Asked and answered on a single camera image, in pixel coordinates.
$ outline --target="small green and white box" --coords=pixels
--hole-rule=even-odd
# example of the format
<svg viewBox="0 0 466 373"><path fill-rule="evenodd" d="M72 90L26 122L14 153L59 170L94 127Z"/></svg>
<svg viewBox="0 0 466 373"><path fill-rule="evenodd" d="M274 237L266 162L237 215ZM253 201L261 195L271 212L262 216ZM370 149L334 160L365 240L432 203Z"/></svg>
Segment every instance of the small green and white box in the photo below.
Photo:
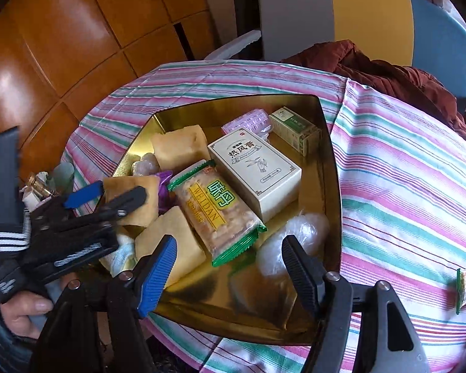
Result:
<svg viewBox="0 0 466 373"><path fill-rule="evenodd" d="M306 157L318 149L321 130L287 107L269 115L273 132Z"/></svg>

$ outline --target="hand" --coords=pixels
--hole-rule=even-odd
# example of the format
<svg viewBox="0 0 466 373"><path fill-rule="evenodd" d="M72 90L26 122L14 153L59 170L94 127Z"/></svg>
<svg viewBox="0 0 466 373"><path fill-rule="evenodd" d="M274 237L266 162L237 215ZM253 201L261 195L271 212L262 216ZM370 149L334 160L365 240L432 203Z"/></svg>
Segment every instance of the hand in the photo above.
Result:
<svg viewBox="0 0 466 373"><path fill-rule="evenodd" d="M75 274L67 274L60 278L61 289L76 278ZM40 330L28 316L42 315L52 310L53 303L40 295L28 291L17 293L4 304L0 304L0 312L7 328L15 335L38 339Z"/></svg>

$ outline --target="purple plastic package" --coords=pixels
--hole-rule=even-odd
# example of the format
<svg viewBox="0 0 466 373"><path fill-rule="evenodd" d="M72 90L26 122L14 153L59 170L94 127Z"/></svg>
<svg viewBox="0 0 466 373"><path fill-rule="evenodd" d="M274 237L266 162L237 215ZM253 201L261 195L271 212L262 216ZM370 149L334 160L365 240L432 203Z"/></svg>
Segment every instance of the purple plastic package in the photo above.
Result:
<svg viewBox="0 0 466 373"><path fill-rule="evenodd" d="M169 196L169 191L167 190L167 186L169 185L169 181L172 178L172 171L160 171L157 175L160 178L159 182L159 215L164 214L167 212L171 207L174 206L174 201L171 200Z"/></svg>
<svg viewBox="0 0 466 373"><path fill-rule="evenodd" d="M269 116L263 109L254 109L246 114L233 119L226 123L221 130L227 135L229 132L238 128L245 128L252 133L255 133L260 138L266 140L267 135L273 129Z"/></svg>

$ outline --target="white logo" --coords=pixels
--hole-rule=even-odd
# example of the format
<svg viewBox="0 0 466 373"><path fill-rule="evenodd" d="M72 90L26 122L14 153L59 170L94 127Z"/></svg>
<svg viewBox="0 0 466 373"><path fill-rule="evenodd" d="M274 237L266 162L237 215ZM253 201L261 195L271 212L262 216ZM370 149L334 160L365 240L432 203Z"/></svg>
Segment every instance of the white logo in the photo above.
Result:
<svg viewBox="0 0 466 373"><path fill-rule="evenodd" d="M15 279L11 279L8 282L0 283L0 291L3 294L7 294L14 287Z"/></svg>
<svg viewBox="0 0 466 373"><path fill-rule="evenodd" d="M86 254L91 253L92 251L95 251L98 248L101 248L102 244L100 243L95 243L90 246L87 246L84 250L78 251L77 253L71 254L64 258L63 260L56 260L53 265L59 267L59 266L64 266L65 264L68 264L69 262L72 262L74 260L77 260L78 258L81 258L82 256L85 256Z"/></svg>

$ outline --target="chair backrest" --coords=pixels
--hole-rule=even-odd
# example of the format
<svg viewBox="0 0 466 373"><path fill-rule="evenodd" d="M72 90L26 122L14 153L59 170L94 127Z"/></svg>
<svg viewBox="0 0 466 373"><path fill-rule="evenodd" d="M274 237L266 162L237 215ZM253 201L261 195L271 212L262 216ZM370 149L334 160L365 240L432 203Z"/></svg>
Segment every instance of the chair backrest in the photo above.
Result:
<svg viewBox="0 0 466 373"><path fill-rule="evenodd" d="M466 97L466 31L426 0L259 0L264 59L352 40L370 59L415 66Z"/></svg>

